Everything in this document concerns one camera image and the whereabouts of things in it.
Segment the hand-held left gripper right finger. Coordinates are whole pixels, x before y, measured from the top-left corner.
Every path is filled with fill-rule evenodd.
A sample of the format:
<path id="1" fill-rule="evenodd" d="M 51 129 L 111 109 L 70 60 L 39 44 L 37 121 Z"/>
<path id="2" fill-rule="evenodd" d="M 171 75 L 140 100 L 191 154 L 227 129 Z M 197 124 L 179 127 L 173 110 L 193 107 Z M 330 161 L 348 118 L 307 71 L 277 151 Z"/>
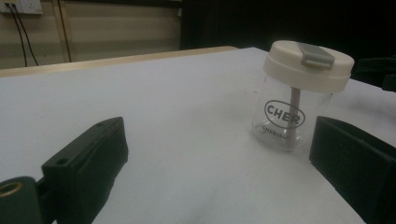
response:
<path id="1" fill-rule="evenodd" d="M 396 147 L 318 117 L 309 160 L 366 224 L 396 224 Z"/>

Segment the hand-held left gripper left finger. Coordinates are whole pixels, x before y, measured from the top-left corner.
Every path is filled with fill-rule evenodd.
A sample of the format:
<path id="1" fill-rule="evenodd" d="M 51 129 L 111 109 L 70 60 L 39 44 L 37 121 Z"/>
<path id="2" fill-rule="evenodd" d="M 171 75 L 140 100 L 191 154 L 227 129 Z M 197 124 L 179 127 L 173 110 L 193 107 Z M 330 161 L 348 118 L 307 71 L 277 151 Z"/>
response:
<path id="1" fill-rule="evenodd" d="M 123 118 L 103 120 L 42 165 L 58 224 L 92 224 L 128 161 Z"/>

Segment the white table cover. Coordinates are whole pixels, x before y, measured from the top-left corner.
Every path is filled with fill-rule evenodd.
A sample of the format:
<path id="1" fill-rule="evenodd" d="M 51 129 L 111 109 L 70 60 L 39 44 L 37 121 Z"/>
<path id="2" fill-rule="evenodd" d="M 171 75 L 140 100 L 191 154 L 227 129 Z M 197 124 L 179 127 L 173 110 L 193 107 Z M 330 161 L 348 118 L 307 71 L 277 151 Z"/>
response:
<path id="1" fill-rule="evenodd" d="M 42 165 L 123 118 L 128 161 L 92 224 L 366 224 L 309 160 L 252 131 L 269 51 L 0 78 L 0 224 L 58 224 Z M 318 117 L 396 147 L 389 91 L 353 80 Z"/>

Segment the glass cup with cream lid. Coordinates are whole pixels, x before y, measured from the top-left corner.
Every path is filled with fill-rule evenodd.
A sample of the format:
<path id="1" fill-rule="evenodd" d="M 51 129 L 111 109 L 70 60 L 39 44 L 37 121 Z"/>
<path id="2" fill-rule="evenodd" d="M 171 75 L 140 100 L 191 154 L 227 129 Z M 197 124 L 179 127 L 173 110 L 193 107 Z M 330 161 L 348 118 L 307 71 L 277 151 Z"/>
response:
<path id="1" fill-rule="evenodd" d="M 307 148 L 312 142 L 316 118 L 332 97 L 343 91 L 354 60 L 343 52 L 306 43 L 278 40 L 263 64 L 264 82 L 252 119 L 252 131 L 264 144 L 281 150 Z M 286 145 L 290 120 L 290 93 L 301 90 L 295 119 L 296 144 Z"/>

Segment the white wall socket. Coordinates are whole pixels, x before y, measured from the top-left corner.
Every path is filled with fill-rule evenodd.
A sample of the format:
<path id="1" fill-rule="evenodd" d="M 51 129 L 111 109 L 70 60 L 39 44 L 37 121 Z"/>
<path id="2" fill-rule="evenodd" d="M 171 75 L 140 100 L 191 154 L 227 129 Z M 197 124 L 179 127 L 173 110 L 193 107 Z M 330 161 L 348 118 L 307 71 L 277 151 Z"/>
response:
<path id="1" fill-rule="evenodd" d="M 41 15 L 43 13 L 40 0 L 0 0 L 0 13 L 10 14 L 11 8 L 21 14 Z"/>

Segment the wooden table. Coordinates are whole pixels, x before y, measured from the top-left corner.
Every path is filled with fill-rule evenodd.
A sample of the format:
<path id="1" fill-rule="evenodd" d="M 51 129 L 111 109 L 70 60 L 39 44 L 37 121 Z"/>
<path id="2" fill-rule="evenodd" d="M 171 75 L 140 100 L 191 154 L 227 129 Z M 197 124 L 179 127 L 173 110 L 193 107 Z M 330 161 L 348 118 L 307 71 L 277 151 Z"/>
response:
<path id="1" fill-rule="evenodd" d="M 99 60 L 74 62 L 74 63 L 58 63 L 58 64 L 39 65 L 39 66 L 31 66 L 31 67 L 0 69 L 0 78 L 65 72 L 65 71 L 97 68 L 97 67 L 109 66 L 109 65 L 117 65 L 122 63 L 136 63 L 136 62 L 152 61 L 152 60 L 159 60 L 166 58 L 217 53 L 217 52 L 223 52 L 229 50 L 235 50 L 235 47 L 222 46 L 222 47 L 203 48 L 203 49 L 185 49 L 185 50 L 167 51 L 167 52 L 150 53 L 143 55 L 134 55 L 134 56 L 124 56 L 117 58 L 99 59 Z"/>

